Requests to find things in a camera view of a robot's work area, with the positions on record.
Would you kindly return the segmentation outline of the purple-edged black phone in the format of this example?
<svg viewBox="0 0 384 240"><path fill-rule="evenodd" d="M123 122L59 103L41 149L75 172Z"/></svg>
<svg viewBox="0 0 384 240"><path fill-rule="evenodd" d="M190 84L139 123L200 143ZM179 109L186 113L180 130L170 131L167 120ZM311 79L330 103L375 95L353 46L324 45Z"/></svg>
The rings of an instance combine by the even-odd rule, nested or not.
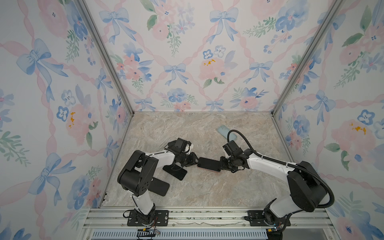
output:
<svg viewBox="0 0 384 240"><path fill-rule="evenodd" d="M217 160L207 159L207 158L199 158L199 162L197 166L212 170L221 170L221 163Z"/></svg>

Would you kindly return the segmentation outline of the pink phone case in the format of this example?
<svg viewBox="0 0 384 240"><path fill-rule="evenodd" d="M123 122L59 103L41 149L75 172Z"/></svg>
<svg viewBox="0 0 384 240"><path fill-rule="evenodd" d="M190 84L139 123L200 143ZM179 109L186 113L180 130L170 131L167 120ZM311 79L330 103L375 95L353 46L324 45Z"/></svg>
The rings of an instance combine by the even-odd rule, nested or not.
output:
<svg viewBox="0 0 384 240"><path fill-rule="evenodd" d="M199 167L197 166L198 169L201 169L201 170L205 170L205 171L210 171L210 172L213 172L213 173L220 173L221 170L212 170L212 169L207 169L207 168L202 168L202 167Z"/></svg>

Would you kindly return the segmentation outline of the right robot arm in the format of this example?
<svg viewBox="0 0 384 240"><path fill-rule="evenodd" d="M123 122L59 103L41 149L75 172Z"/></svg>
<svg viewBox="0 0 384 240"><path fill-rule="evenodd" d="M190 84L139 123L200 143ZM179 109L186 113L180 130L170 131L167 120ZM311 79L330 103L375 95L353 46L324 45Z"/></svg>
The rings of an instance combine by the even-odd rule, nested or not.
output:
<svg viewBox="0 0 384 240"><path fill-rule="evenodd" d="M335 203L331 187L308 162L284 162L247 149L238 155L221 157L220 163L222 170L258 170L288 184L290 193L273 199L263 210L262 220L269 226L278 225L296 213L329 208Z"/></svg>

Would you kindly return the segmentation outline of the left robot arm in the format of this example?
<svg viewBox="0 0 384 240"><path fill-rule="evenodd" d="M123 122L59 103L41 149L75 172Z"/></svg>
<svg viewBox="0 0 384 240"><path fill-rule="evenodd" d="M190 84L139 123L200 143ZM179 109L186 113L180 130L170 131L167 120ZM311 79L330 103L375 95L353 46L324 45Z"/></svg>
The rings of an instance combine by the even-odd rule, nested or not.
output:
<svg viewBox="0 0 384 240"><path fill-rule="evenodd" d="M196 165L198 160L196 154L190 151L144 153L137 150L119 173L117 182L131 193L136 212L149 217L154 215L156 208L150 192L164 197L170 188L170 184L154 177L156 169L166 167L172 174L184 177L187 171L183 167Z"/></svg>

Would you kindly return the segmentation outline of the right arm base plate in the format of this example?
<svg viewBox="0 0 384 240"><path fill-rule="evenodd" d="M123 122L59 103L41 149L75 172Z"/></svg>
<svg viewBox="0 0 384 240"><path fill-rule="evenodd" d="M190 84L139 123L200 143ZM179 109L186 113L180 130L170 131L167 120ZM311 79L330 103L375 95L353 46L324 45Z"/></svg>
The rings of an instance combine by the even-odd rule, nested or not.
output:
<svg viewBox="0 0 384 240"><path fill-rule="evenodd" d="M287 216L278 218L273 214L265 213L262 210L249 210L244 219L250 222L252 227L283 228L291 226L291 222L287 219Z"/></svg>

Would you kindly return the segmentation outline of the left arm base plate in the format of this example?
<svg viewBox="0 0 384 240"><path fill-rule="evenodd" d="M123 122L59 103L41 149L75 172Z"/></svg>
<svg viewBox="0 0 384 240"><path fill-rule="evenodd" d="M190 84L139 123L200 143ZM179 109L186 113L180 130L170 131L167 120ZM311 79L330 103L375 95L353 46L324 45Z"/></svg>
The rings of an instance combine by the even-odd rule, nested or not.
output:
<svg viewBox="0 0 384 240"><path fill-rule="evenodd" d="M168 210L154 210L148 215L144 215L137 210L130 211L127 219L128 227L166 227L169 222Z"/></svg>

